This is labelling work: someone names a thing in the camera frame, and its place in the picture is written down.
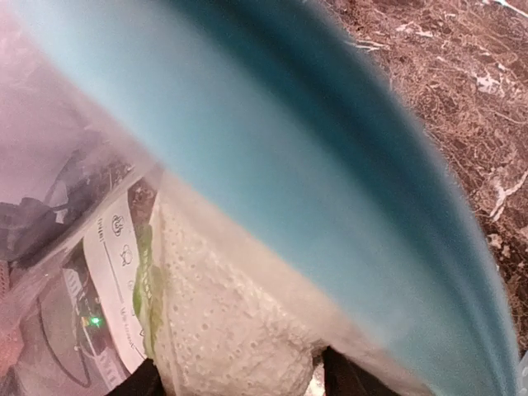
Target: clear plastic bag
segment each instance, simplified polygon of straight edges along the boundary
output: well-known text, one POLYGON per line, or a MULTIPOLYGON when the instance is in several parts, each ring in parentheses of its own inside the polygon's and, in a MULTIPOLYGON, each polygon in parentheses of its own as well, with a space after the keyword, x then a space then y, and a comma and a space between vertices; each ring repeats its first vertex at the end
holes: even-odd
MULTIPOLYGON (((58 90, 64 104, 45 114, 71 120, 61 124, 67 133, 49 139, 36 125, 25 127, 26 141, 24 134, 12 139, 25 162, 13 166, 14 158, 5 178, 18 175, 24 184, 13 184, 6 212, 28 214, 29 225, 54 220, 34 228, 45 229, 44 239, 11 233, 32 230, 25 223, 10 225, 5 237, 15 235, 7 259, 16 279, 0 301, 0 337, 17 327, 26 334, 13 375, 27 389, 27 381, 48 382, 40 388, 51 393, 82 388, 91 348, 78 345, 78 328, 100 317, 79 315, 79 301, 70 303, 75 319, 64 359, 75 381, 50 357, 53 348, 42 349, 53 326, 62 339, 65 319, 51 316, 43 326, 39 314, 53 315, 44 304, 68 306, 72 294, 64 290, 79 283, 69 266, 82 246, 98 294, 89 301, 104 313, 125 370, 120 380, 149 355, 169 392, 196 394, 203 385, 237 394, 229 392, 235 386, 243 395, 258 383, 273 394, 280 388, 265 379, 280 381, 289 374, 282 364, 299 357, 309 369, 285 381, 299 386, 290 388, 297 395, 313 369, 310 355, 332 346, 402 395, 513 394, 516 349, 500 280, 436 152, 304 3, 232 2, 229 17, 221 4, 12 3, 60 73, 37 57, 20 68, 29 77, 11 87, 42 94, 39 106, 56 103, 58 90), (32 88, 32 78, 46 89, 32 88), (28 142, 36 142, 29 153, 28 142), (161 181, 147 174, 148 153, 163 164, 161 181), (126 174, 119 183, 115 166, 126 174), (36 184, 34 170, 42 172, 36 184), (158 206, 152 219, 145 214, 134 224, 123 196, 141 178, 158 206), (33 200, 22 201, 28 191, 33 200), (126 243, 119 242, 124 223, 126 243), (142 227, 152 229, 150 246, 142 227), (149 250, 147 273, 157 267, 161 275, 145 284, 132 270, 149 250), (178 275, 181 266, 188 279, 178 275), (44 355, 26 357, 31 345, 44 355), (75 360, 75 347, 83 359, 75 360), (265 351, 252 361, 243 347, 265 351), (275 350, 288 359, 266 375, 275 350), (243 378, 261 362, 262 372, 243 378)), ((29 108, 12 114, 30 120, 22 107, 29 108)), ((119 376, 93 371, 100 373, 94 393, 119 376)))

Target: teal plastic lid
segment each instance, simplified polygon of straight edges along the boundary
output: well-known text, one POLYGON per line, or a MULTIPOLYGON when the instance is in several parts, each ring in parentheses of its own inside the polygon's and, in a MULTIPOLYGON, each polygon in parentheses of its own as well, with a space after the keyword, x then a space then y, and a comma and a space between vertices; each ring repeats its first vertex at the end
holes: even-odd
POLYGON ((71 81, 435 394, 516 394, 512 321, 468 205, 306 2, 13 6, 71 81))

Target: black cable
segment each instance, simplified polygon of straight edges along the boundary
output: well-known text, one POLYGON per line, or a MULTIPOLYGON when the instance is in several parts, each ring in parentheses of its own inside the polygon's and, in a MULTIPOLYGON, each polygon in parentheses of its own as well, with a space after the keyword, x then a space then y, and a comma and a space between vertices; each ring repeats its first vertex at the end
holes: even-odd
POLYGON ((46 346, 48 347, 49 353, 51 355, 51 358, 53 359, 54 363, 60 368, 60 370, 68 377, 70 378, 75 384, 79 385, 82 388, 88 389, 92 386, 92 379, 90 378, 90 373, 88 372, 88 366, 86 364, 86 360, 83 354, 83 351, 79 345, 79 343, 76 345, 76 348, 78 349, 79 354, 79 360, 81 361, 82 369, 84 370, 84 376, 86 378, 86 382, 82 382, 80 379, 76 378, 72 373, 70 373, 66 367, 62 364, 60 359, 55 354, 55 351, 53 347, 50 344, 50 340, 48 338, 48 335, 46 334, 45 326, 44 326, 44 319, 42 318, 42 304, 40 303, 40 298, 37 297, 36 299, 37 309, 39 311, 39 323, 40 323, 40 330, 42 331, 42 335, 44 336, 44 342, 46 346))
POLYGON ((73 204, 70 201, 68 201, 65 204, 55 206, 51 209, 53 212, 60 212, 61 210, 71 209, 72 207, 73 207, 73 204))

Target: printed label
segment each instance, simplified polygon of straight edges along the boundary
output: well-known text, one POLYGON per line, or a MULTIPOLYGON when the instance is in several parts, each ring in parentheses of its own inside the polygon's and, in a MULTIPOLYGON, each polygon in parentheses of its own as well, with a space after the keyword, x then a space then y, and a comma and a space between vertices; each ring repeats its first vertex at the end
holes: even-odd
POLYGON ((132 373, 146 356, 132 303, 139 250, 126 194, 97 219, 82 243, 115 348, 132 373))

